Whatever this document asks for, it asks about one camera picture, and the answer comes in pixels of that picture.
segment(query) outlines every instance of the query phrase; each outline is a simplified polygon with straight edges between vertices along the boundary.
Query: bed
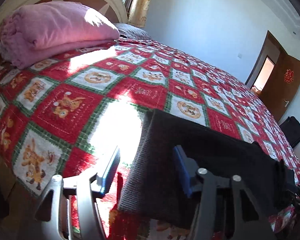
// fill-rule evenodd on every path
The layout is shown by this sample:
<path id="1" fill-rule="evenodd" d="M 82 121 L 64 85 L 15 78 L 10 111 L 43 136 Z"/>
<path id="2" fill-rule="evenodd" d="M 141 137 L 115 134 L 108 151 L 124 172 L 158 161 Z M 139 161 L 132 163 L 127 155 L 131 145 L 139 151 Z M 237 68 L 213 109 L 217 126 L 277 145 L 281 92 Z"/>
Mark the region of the bed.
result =
<path id="1" fill-rule="evenodd" d="M 51 0 L 6 0 L 0 24 L 24 4 Z M 121 0 L 64 0 L 127 23 Z M 300 184 L 300 162 L 272 115 L 242 82 L 227 72 L 157 41 L 117 41 L 71 50 L 18 70 L 0 61 L 0 158 L 33 196 L 56 174 L 78 175 L 98 165 L 112 147 L 121 163 L 110 192 L 98 200 L 107 235 L 178 238 L 187 230 L 116 210 L 149 109 L 161 109 L 252 143 L 283 159 Z M 73 198 L 73 226 L 79 231 Z M 293 208 L 270 217 L 274 231 Z"/>

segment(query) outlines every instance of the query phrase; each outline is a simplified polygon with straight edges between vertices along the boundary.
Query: black towel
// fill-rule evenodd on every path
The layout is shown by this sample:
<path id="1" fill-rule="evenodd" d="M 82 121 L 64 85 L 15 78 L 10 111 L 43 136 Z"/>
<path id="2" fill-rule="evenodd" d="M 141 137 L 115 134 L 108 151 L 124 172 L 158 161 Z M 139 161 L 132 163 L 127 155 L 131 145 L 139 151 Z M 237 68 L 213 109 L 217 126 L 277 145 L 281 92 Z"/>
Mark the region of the black towel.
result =
<path id="1" fill-rule="evenodd" d="M 294 181 L 293 172 L 278 169 L 278 162 L 265 154 L 258 143 L 237 140 L 155 109 L 145 115 L 119 210 L 190 228 L 197 202 L 187 199 L 182 191 L 172 159 L 176 145 L 181 145 L 199 167 L 217 176 L 240 175 L 264 215 L 276 214 L 290 204 L 289 200 L 282 203 L 280 195 L 284 190 L 282 179 Z"/>

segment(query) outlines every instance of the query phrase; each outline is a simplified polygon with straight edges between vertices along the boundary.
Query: black bag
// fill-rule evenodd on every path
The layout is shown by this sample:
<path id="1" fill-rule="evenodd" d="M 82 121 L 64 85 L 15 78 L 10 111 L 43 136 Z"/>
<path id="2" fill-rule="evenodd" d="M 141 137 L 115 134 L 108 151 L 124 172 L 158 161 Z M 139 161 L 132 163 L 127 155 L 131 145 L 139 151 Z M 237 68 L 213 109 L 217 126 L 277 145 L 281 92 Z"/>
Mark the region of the black bag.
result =
<path id="1" fill-rule="evenodd" d="M 296 147 L 300 142 L 300 123 L 298 120 L 294 116 L 288 117 L 287 120 L 280 125 L 280 128 L 286 136 L 290 146 L 292 148 Z"/>

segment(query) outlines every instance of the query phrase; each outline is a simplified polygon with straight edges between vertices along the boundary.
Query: pink blanket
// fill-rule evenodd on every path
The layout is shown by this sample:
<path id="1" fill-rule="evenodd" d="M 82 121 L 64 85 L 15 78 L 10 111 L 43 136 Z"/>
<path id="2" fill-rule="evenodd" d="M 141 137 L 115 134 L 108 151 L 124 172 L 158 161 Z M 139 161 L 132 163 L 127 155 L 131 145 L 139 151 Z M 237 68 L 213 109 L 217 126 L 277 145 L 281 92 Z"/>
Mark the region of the pink blanket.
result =
<path id="1" fill-rule="evenodd" d="M 73 2 L 24 5 L 2 24 L 1 51 L 20 69 L 70 49 L 119 38 L 117 28 L 95 9 Z"/>

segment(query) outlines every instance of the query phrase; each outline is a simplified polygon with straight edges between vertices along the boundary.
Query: screw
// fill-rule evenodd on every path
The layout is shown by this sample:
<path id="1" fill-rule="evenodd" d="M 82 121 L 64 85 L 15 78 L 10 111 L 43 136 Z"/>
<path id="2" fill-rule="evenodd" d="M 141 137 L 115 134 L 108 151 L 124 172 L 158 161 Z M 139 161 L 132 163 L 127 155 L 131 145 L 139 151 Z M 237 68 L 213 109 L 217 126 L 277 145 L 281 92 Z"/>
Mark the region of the screw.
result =
<path id="1" fill-rule="evenodd" d="M 234 175 L 234 176 L 232 177 L 232 179 L 233 179 L 234 181 L 236 181 L 236 182 L 240 182 L 240 181 L 241 181 L 241 177 L 240 177 L 239 175 Z"/>
<path id="2" fill-rule="evenodd" d="M 61 175 L 54 175 L 52 177 L 52 181 L 59 181 L 59 180 L 62 180 L 62 176 Z"/>
<path id="3" fill-rule="evenodd" d="M 200 169 L 198 169 L 198 173 L 201 174 L 201 175 L 204 175 L 204 174 L 208 173 L 208 170 L 205 169 L 205 168 L 200 168 Z"/>

